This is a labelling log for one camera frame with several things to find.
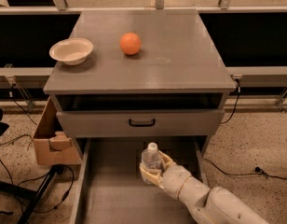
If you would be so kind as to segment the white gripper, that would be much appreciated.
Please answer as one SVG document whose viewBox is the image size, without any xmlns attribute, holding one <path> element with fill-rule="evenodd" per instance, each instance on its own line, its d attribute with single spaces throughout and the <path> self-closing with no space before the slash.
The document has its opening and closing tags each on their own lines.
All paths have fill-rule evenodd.
<svg viewBox="0 0 287 224">
<path fill-rule="evenodd" d="M 158 186 L 173 199 L 177 200 L 185 181 L 191 177 L 191 173 L 181 165 L 175 165 L 176 162 L 162 151 L 158 152 L 161 160 L 160 169 L 146 168 L 142 163 L 139 166 L 144 182 Z"/>
</svg>

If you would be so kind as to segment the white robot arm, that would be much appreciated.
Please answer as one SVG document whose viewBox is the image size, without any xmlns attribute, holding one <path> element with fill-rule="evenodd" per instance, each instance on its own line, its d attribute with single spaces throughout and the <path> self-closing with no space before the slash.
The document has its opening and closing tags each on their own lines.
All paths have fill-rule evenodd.
<svg viewBox="0 0 287 224">
<path fill-rule="evenodd" d="M 159 150 L 142 153 L 140 171 L 143 180 L 182 202 L 198 224 L 269 224 L 232 192 L 209 188 Z"/>
</svg>

